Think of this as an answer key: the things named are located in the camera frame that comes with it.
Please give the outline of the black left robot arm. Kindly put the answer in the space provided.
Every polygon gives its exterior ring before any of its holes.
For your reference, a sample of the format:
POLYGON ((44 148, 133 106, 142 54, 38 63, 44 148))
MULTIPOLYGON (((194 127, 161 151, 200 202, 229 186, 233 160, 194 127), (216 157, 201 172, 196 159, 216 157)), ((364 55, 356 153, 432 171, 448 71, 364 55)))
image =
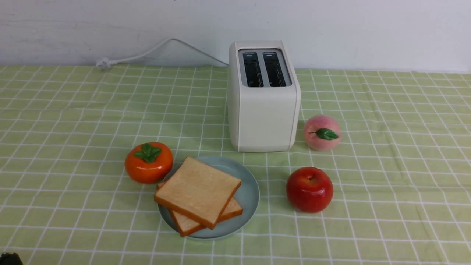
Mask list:
POLYGON ((2 253, 0 265, 23 265, 23 263, 18 253, 2 253))

